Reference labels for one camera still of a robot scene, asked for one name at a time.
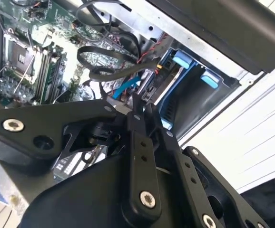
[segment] screw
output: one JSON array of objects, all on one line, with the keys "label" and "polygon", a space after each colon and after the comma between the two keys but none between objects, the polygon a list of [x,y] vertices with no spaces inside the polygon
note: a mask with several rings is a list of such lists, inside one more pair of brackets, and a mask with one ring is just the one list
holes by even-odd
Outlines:
[{"label": "screw", "polygon": [[112,112],[112,109],[108,106],[105,106],[105,109],[108,111],[108,112]]},{"label": "screw", "polygon": [[168,134],[168,136],[174,137],[174,135],[170,131],[166,131],[166,133]]},{"label": "screw", "polygon": [[206,227],[208,227],[208,228],[216,228],[215,222],[207,214],[203,215],[203,222],[205,223]]},{"label": "screw", "polygon": [[141,120],[141,117],[139,117],[138,115],[134,115],[134,118],[136,118],[137,120]]},{"label": "screw", "polygon": [[154,208],[155,205],[156,205],[156,199],[154,198],[154,196],[148,192],[148,191],[143,191],[141,192],[140,196],[139,196],[142,204],[145,206],[145,207],[148,207],[148,208]]},{"label": "screw", "polygon": [[254,81],[253,81],[253,79],[248,79],[247,83],[248,83],[249,85],[252,85],[252,84],[254,83]]},{"label": "screw", "polygon": [[24,128],[23,122],[16,119],[8,119],[3,122],[2,126],[9,132],[21,132]]},{"label": "screw", "polygon": [[199,155],[199,152],[196,149],[192,149],[191,151],[194,155]]}]

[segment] black mounting arm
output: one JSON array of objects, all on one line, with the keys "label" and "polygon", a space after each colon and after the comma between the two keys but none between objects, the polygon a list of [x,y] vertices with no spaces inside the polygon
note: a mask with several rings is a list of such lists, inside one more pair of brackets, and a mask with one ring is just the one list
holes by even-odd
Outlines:
[{"label": "black mounting arm", "polygon": [[198,149],[179,148],[153,104],[142,108],[135,95],[127,115],[103,100],[0,110],[0,163],[13,174],[39,181],[60,158],[108,148],[41,191],[20,227],[268,228]]}]

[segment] black cover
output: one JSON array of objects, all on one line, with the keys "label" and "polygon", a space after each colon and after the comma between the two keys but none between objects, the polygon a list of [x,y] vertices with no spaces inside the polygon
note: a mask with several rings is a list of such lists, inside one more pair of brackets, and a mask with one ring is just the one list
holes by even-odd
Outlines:
[{"label": "black cover", "polygon": [[253,74],[275,69],[275,14],[256,0],[148,0]]}]

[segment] metal side panel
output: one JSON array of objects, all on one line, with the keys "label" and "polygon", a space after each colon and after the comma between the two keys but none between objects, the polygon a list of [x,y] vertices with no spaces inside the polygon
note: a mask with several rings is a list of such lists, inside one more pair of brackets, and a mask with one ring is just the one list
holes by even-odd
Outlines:
[{"label": "metal side panel", "polygon": [[275,70],[188,143],[239,193],[275,178]]}]

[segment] circuit board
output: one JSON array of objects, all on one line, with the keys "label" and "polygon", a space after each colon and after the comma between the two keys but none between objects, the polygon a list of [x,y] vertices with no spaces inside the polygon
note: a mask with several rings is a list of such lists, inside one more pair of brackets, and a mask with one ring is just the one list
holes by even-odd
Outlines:
[{"label": "circuit board", "polygon": [[[76,61],[77,49],[96,46],[131,54],[112,36],[102,42],[87,42],[81,36],[100,39],[102,35],[88,26],[78,27],[78,35],[73,28],[77,21],[75,16],[55,2],[37,4],[23,8],[10,0],[0,0],[0,26],[7,32],[7,35],[4,32],[3,50],[3,65],[7,67],[0,77],[0,93],[8,99],[32,105],[51,104],[69,89],[73,101],[94,99],[89,88],[80,86],[88,79],[89,71]],[[96,53],[88,53],[85,58],[93,66],[130,66],[130,63]],[[104,89],[108,92],[120,85],[121,80],[118,80],[106,83]]]}]

